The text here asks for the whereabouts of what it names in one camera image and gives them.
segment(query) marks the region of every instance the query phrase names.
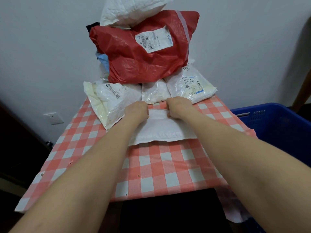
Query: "checkered tablecloth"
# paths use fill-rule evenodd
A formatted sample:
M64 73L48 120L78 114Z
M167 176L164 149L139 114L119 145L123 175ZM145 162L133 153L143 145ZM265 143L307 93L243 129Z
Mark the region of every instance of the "checkered tablecloth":
M256 136L217 96L194 105L201 113L248 135ZM149 105L166 109L166 102ZM25 212L67 168L94 145L106 130L88 100L84 102L34 178L15 211ZM176 194L226 186L198 139L154 141L130 146L111 201Z

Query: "red package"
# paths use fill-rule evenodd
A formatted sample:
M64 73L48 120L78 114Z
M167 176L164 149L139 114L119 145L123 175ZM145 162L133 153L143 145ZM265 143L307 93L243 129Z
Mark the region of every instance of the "red package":
M196 11L165 10L130 30L92 27L91 40L109 59L109 82L156 82L186 66L199 17Z

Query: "white package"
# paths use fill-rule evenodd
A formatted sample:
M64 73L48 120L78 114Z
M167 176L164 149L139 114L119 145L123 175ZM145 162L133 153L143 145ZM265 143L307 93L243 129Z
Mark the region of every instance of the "white package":
M122 117L126 106L142 100L142 86L139 84L84 82L84 92L92 109L105 129L110 129Z
M170 97L171 94L169 93L166 82L163 79L159 79L154 83L142 84L142 101L147 102L147 104L166 101L166 99Z
M193 130L182 120L167 117L168 110L149 109L149 119L134 131L129 145L151 141L196 139Z
M106 0L101 14L101 26L130 28L156 15L173 0Z
M188 98L192 104L212 97L216 87L210 84L196 68L188 64L176 73L164 78L171 97Z

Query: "person's right arm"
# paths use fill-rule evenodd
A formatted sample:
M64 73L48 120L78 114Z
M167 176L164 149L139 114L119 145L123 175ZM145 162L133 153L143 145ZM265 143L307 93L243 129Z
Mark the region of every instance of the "person's right arm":
M311 168L259 139L201 114L190 100L167 99L208 157L267 232L311 232Z

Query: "stack of packages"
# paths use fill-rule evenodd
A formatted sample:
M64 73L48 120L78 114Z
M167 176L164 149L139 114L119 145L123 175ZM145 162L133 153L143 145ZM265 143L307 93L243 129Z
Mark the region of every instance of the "stack of packages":
M106 81L84 82L84 90L105 129L135 101L181 96L195 104L217 91L188 63L199 13L161 11L171 1L106 0L100 25L89 29Z

